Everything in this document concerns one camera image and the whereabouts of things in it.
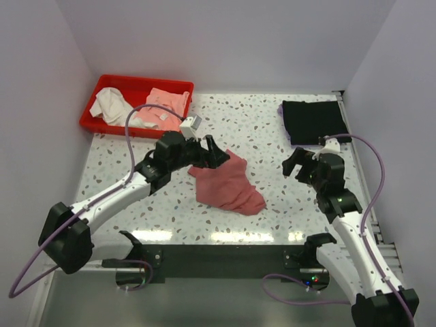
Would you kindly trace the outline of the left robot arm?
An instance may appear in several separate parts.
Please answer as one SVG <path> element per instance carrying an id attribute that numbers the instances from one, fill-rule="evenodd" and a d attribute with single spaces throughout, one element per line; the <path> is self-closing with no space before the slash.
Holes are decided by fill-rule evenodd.
<path id="1" fill-rule="evenodd" d="M 129 232 L 121 232 L 118 243 L 108 249 L 95 245 L 93 234 L 120 211 L 165 187 L 173 172 L 187 166 L 216 169 L 230 159 L 211 135 L 205 139 L 203 148 L 197 138 L 186 139 L 176 131 L 164 133 L 154 149 L 132 163 L 129 174 L 114 185 L 70 206 L 55 204 L 38 245 L 68 275 L 94 260 L 118 259 L 126 267 L 136 266 L 141 259 L 140 242 Z"/>

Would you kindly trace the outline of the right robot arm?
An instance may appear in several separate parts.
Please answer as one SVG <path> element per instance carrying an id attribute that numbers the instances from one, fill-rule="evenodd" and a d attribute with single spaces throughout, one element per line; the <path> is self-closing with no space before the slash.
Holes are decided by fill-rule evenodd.
<path id="1" fill-rule="evenodd" d="M 418 295 L 401 283 L 373 240 L 357 197 L 345 186 L 338 148 L 314 153 L 298 147 L 283 161 L 283 175 L 296 166 L 296 180 L 315 190 L 319 210 L 347 251 L 343 255 L 329 234 L 313 235 L 305 243 L 305 263 L 327 269 L 347 296 L 356 326 L 414 326 Z"/>

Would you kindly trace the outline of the dusty red t-shirt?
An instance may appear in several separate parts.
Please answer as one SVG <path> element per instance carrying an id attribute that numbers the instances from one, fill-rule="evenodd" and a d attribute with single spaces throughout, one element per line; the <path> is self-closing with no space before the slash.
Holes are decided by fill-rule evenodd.
<path id="1" fill-rule="evenodd" d="M 247 160 L 231 150 L 230 158 L 218 168 L 190 167 L 188 174 L 196 180 L 196 200 L 202 204 L 245 216 L 266 208 L 263 195 L 247 178 Z"/>

